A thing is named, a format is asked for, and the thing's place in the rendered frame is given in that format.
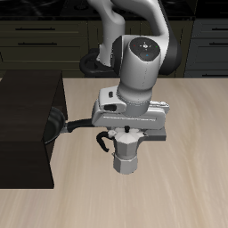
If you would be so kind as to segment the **dark olive kitchen cupboard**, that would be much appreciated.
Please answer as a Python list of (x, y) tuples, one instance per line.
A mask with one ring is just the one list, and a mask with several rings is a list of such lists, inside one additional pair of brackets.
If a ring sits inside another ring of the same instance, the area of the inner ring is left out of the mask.
[(0, 70), (78, 71), (81, 58), (101, 43), (99, 21), (2, 20)]

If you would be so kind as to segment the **black frying pan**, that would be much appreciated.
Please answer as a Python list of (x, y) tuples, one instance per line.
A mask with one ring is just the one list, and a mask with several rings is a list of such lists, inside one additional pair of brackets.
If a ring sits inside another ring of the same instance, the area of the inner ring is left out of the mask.
[(44, 142), (53, 142), (60, 134), (72, 133), (80, 127), (94, 127), (90, 118), (67, 122), (63, 113), (52, 107), (44, 131)]

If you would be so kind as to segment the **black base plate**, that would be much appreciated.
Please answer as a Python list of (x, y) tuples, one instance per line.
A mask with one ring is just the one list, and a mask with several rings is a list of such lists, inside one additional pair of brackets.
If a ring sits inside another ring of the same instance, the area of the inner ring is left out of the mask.
[(97, 61), (97, 56), (99, 55), (99, 53), (99, 48), (92, 48), (89, 50), (89, 53), (80, 60), (79, 68), (85, 74), (85, 77), (119, 77), (121, 54), (119, 52), (114, 52), (115, 60), (112, 62), (112, 66), (108, 67)]

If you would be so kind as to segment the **black kitchen countertop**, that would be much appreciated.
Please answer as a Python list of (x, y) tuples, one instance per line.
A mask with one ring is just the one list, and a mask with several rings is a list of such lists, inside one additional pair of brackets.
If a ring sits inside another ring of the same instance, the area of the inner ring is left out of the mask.
[[(161, 0), (170, 20), (228, 19), (228, 0)], [(100, 20), (87, 0), (0, 0), (0, 20)]]

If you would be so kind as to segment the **dark wooden cabinet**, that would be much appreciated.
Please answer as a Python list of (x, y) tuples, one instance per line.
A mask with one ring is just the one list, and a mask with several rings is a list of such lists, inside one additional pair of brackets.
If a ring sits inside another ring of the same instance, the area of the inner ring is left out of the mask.
[(60, 70), (8, 70), (0, 81), (0, 189), (52, 189), (52, 107), (67, 112)]

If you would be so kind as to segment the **silver moka pot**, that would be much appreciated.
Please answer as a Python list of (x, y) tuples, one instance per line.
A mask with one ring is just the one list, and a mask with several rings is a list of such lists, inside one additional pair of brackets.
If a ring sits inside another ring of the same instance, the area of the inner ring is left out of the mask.
[(108, 152), (109, 149), (106, 147), (103, 137), (112, 140), (114, 143), (113, 168), (122, 175), (132, 174), (137, 169), (137, 149), (140, 141), (144, 140), (148, 135), (130, 126), (117, 127), (107, 132), (100, 132), (96, 136), (96, 140), (102, 149)]

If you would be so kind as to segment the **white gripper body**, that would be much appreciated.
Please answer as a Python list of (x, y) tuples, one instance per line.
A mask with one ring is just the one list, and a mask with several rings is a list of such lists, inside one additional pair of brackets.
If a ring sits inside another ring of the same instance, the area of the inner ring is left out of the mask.
[(95, 101), (92, 111), (92, 124), (103, 127), (130, 126), (136, 129), (158, 130), (165, 125), (169, 104), (166, 102), (150, 101), (147, 111), (139, 117), (127, 117), (116, 111), (101, 110), (99, 102)]

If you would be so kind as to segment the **dark grey stove plate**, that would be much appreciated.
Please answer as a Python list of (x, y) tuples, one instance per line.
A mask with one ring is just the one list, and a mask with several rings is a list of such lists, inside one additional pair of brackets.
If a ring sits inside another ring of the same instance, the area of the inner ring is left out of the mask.
[(142, 141), (165, 141), (167, 139), (166, 129), (143, 129), (142, 137), (139, 139)]

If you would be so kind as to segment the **grey kitchen cupboard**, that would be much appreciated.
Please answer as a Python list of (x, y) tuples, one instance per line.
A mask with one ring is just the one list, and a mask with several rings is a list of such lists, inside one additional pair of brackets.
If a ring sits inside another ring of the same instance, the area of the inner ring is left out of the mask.
[(228, 78), (228, 19), (194, 21), (184, 76)]

